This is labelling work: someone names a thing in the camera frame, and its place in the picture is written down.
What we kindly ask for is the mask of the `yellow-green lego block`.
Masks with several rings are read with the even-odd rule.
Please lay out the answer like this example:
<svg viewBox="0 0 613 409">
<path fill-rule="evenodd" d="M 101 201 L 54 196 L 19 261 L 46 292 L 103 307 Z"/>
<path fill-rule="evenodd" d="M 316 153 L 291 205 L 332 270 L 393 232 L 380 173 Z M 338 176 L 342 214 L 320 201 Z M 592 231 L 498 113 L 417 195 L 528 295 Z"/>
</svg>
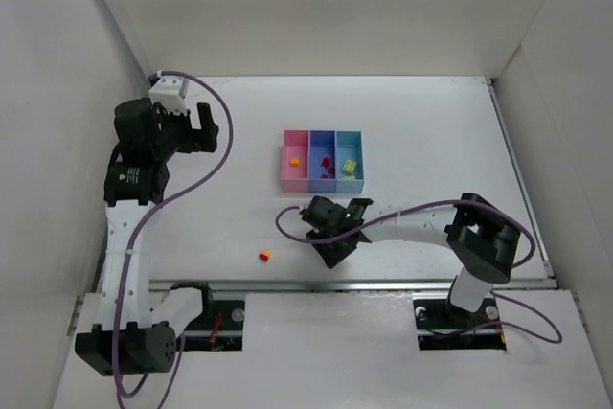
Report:
<svg viewBox="0 0 613 409">
<path fill-rule="evenodd" d="M 346 176 L 354 176 L 357 172 L 358 162 L 352 159 L 347 159 L 342 166 L 342 173 Z"/>
</svg>

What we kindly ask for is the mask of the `dark blue container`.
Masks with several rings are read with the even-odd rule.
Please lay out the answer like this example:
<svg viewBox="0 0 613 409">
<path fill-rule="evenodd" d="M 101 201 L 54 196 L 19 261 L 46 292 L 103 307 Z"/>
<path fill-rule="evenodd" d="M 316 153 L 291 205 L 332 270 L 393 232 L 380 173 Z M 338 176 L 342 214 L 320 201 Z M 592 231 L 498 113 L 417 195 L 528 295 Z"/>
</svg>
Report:
<svg viewBox="0 0 613 409">
<path fill-rule="evenodd" d="M 336 173 L 328 174 L 328 168 L 335 169 L 336 133 L 333 130 L 311 130 L 309 132 L 308 182 L 311 193 L 335 193 Z M 325 168 L 322 160 L 325 156 L 331 158 L 330 165 Z M 322 173 L 328 179 L 320 179 Z"/>
</svg>

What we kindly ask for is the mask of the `metal front rail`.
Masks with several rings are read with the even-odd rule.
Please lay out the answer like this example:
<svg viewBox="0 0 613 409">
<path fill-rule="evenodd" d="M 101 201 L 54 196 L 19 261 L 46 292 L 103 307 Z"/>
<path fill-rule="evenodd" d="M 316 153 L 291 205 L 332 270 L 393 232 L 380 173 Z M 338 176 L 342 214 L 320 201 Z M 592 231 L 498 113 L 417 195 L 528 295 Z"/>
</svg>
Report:
<svg viewBox="0 0 613 409">
<path fill-rule="evenodd" d="M 213 291 L 219 292 L 345 292 L 345 291 L 446 291 L 451 281 L 357 281 L 357 282 L 283 282 L 283 281 L 212 281 L 207 282 Z M 150 292 L 165 292 L 174 281 L 149 282 Z M 556 290 L 554 278 L 511 280 L 497 285 L 503 290 Z"/>
</svg>

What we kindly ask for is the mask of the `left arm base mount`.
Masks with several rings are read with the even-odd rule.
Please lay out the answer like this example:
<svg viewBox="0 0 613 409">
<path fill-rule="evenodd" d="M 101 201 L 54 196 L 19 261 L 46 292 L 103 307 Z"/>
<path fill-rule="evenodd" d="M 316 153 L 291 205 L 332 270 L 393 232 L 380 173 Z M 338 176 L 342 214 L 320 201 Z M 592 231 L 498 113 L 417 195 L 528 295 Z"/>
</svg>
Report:
<svg viewBox="0 0 613 409">
<path fill-rule="evenodd" d="M 183 352 L 238 352 L 244 310 L 244 300 L 216 300 L 206 282 L 184 282 L 170 287 L 151 311 L 151 321 L 171 328 L 177 342 L 182 336 Z"/>
</svg>

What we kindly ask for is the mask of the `red yellow orange lego stack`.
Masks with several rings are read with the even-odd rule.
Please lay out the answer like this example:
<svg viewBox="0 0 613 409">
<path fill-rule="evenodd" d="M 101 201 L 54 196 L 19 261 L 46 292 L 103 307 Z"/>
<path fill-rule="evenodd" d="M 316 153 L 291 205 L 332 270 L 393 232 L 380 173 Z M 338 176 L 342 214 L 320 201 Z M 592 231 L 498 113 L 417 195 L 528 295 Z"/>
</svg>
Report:
<svg viewBox="0 0 613 409">
<path fill-rule="evenodd" d="M 262 262 L 268 262 L 271 259 L 271 253 L 268 251 L 264 251 L 264 252 L 260 252 L 259 253 L 259 260 Z"/>
</svg>

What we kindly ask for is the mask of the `pink container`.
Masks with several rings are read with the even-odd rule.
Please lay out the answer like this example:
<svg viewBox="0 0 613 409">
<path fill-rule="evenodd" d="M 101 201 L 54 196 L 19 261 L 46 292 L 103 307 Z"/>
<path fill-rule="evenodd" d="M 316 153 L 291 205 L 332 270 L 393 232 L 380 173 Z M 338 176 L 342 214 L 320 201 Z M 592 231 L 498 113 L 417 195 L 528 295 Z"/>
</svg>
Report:
<svg viewBox="0 0 613 409">
<path fill-rule="evenodd" d="M 308 130 L 286 130 L 282 148 L 281 188 L 284 193 L 309 192 Z"/>
</svg>

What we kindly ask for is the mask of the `light blue container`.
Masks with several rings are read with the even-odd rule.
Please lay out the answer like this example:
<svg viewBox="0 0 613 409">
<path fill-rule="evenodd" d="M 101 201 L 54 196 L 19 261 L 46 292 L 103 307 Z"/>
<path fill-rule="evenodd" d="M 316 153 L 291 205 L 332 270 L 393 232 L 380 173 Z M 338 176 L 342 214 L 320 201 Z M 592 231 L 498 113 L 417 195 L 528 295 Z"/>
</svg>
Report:
<svg viewBox="0 0 613 409">
<path fill-rule="evenodd" d="M 362 133 L 360 131 L 337 131 L 335 149 L 336 192 L 352 195 L 362 194 L 365 183 Z M 356 180 L 344 179 L 346 175 L 342 173 L 341 169 L 347 159 L 358 162 L 357 172 L 354 175 Z"/>
</svg>

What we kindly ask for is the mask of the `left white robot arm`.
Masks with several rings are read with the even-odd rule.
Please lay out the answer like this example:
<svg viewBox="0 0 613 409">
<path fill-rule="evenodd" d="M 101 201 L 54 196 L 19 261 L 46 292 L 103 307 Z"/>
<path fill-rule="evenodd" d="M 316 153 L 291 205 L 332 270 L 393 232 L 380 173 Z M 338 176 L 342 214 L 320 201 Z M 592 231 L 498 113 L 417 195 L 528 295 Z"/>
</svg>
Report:
<svg viewBox="0 0 613 409">
<path fill-rule="evenodd" d="M 102 292 L 92 328 L 75 339 L 75 352 L 102 376 L 166 373 L 180 333 L 211 301 L 203 284 L 177 285 L 159 307 L 149 303 L 149 261 L 142 218 L 164 199 L 175 153 L 214 152 L 219 128 L 211 107 L 168 109 L 141 98 L 114 110 L 118 143 L 104 180 L 107 218 Z"/>
</svg>

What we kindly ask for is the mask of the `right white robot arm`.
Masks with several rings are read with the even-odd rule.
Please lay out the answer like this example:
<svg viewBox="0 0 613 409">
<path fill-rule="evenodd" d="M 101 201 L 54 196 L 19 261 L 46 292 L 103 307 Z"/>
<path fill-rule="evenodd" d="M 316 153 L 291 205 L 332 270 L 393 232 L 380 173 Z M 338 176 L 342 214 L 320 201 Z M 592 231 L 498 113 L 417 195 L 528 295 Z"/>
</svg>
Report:
<svg viewBox="0 0 613 409">
<path fill-rule="evenodd" d="M 490 290 L 507 284 L 520 240 L 520 231 L 475 193 L 414 213 L 376 207 L 369 198 L 354 198 L 344 207 L 315 196 L 300 212 L 311 230 L 306 239 L 328 268 L 347 258 L 360 243 L 407 241 L 451 250 L 462 265 L 447 303 L 477 312 Z"/>
</svg>

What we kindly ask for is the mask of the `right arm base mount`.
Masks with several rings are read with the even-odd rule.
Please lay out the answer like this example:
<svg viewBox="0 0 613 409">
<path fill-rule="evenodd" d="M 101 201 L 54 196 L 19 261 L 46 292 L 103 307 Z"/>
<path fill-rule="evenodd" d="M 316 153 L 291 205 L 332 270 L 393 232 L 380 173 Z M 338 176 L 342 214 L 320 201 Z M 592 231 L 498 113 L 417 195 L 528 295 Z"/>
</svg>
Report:
<svg viewBox="0 0 613 409">
<path fill-rule="evenodd" d="M 476 312 L 467 312 L 445 299 L 413 301 L 421 351 L 507 349 L 496 301 L 486 298 Z"/>
</svg>

